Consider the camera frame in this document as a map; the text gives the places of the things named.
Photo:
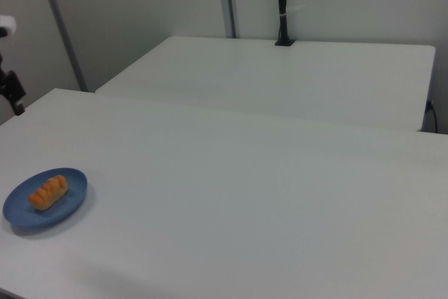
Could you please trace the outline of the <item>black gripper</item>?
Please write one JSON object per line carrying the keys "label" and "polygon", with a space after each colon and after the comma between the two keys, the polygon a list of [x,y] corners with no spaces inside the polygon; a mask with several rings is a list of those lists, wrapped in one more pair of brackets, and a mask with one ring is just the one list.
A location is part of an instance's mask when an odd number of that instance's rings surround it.
{"label": "black gripper", "polygon": [[20,116],[25,112],[23,98],[26,92],[14,71],[1,71],[1,95],[15,107],[15,115]]}

